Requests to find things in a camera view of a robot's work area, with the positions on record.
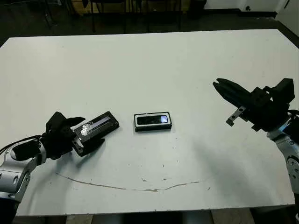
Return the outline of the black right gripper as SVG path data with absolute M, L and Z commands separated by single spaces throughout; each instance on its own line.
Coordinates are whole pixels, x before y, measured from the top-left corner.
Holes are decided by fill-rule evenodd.
M 256 87 L 252 92 L 239 84 L 224 78 L 213 83 L 217 92 L 237 110 L 226 123 L 234 125 L 238 117 L 253 124 L 252 129 L 269 132 L 285 122 L 290 103 L 289 87 Z

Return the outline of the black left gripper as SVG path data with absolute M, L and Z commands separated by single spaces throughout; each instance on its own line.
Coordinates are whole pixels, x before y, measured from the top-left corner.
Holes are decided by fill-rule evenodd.
M 85 121 L 83 117 L 71 117 L 66 119 L 66 126 L 71 128 Z M 46 151 L 46 158 L 59 159 L 62 155 L 75 150 L 79 156 L 85 156 L 97 150 L 105 139 L 90 139 L 83 143 L 84 148 L 78 144 L 77 135 L 70 130 L 51 131 L 43 133 L 41 143 Z

